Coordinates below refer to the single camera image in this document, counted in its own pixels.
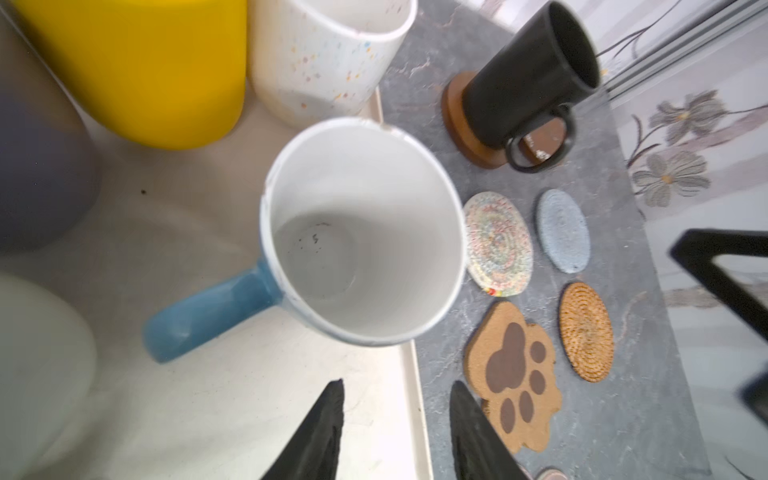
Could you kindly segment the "rattan wicker round coaster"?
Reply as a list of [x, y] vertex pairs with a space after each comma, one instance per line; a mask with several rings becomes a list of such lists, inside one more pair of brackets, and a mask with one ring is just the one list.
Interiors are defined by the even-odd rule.
[[602, 299], [586, 283], [566, 286], [559, 306], [559, 331], [576, 374], [592, 383], [604, 380], [614, 358], [612, 323]]

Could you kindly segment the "beige serving tray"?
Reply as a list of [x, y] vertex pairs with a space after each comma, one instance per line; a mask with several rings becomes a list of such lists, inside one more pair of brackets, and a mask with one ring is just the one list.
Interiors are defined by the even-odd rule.
[[253, 95], [228, 136], [196, 150], [86, 125], [103, 161], [97, 203], [50, 245], [1, 260], [77, 310], [98, 354], [90, 391], [29, 477], [257, 479], [342, 379], [339, 477], [430, 478], [411, 344], [347, 345], [273, 308], [167, 364], [143, 346], [152, 315], [256, 263], [264, 179], [294, 130]]

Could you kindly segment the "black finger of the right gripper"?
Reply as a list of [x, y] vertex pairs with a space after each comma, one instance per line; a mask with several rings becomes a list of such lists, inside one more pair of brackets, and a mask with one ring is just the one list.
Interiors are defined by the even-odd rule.
[[763, 372], [740, 390], [740, 398], [764, 426], [768, 425], [768, 373]]
[[766, 258], [767, 232], [689, 229], [670, 249], [678, 265], [767, 340], [766, 306], [715, 263], [714, 259], [722, 255]]

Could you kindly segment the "black ceramic mug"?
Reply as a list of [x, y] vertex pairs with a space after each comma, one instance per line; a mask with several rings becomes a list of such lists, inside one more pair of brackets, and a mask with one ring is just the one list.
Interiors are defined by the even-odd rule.
[[[469, 81], [462, 109], [483, 145], [501, 149], [514, 170], [533, 174], [565, 159], [577, 134], [572, 109], [600, 85], [596, 54], [580, 21], [565, 4], [549, 1]], [[538, 165], [518, 164], [518, 144], [554, 118], [565, 124], [562, 145]]]

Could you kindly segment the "pink flower coaster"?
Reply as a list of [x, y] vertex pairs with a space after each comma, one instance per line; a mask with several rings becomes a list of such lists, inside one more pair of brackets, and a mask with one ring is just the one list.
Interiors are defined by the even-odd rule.
[[560, 469], [549, 467], [541, 470], [535, 480], [569, 480], [569, 477]]

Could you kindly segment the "brown cork round coaster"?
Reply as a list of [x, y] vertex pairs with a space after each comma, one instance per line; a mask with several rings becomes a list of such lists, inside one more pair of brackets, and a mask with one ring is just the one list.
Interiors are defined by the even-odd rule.
[[509, 164], [522, 173], [537, 173], [556, 165], [551, 158], [566, 146], [568, 127], [562, 118], [552, 117], [520, 140], [513, 140], [512, 160], [505, 149], [495, 150], [483, 144], [471, 130], [462, 104], [463, 91], [476, 76], [475, 71], [455, 75], [443, 90], [441, 109], [445, 127], [458, 150], [472, 163], [484, 169]]

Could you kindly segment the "white mug blue handle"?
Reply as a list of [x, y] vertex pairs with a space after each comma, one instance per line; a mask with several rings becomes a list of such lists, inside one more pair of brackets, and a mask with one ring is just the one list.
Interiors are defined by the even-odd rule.
[[408, 133], [343, 117], [277, 155], [259, 203], [261, 255], [248, 270], [150, 318], [166, 363], [274, 306], [344, 343], [382, 347], [436, 326], [461, 289], [463, 206], [435, 155]]

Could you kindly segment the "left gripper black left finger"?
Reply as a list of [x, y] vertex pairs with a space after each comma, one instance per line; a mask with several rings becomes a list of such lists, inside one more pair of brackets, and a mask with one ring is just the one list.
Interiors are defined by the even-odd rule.
[[262, 479], [335, 479], [344, 398], [343, 380], [329, 382]]

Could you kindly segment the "woven multicolour round coaster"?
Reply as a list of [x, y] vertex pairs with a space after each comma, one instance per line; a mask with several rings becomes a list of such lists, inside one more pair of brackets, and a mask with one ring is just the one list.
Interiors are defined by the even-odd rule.
[[464, 205], [467, 271], [490, 296], [522, 293], [532, 277], [533, 248], [528, 227], [505, 196], [486, 191]]

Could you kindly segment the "blue grey woven coaster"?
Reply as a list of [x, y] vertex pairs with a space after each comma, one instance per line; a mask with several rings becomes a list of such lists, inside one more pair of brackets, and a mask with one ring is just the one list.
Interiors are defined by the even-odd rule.
[[582, 272], [590, 260], [591, 241], [586, 218], [567, 193], [549, 189], [539, 197], [535, 213], [544, 253], [563, 273]]

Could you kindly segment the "brown paw coaster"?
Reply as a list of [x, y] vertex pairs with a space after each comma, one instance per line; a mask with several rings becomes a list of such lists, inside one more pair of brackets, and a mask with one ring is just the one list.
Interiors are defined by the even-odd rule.
[[551, 418], [562, 408], [554, 345], [509, 301], [494, 303], [469, 342], [465, 377], [482, 410], [512, 453], [544, 451]]

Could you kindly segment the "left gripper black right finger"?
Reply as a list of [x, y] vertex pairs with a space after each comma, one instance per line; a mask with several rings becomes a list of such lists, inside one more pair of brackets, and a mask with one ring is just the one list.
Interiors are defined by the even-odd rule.
[[449, 411], [457, 479], [527, 479], [461, 381], [452, 385]]

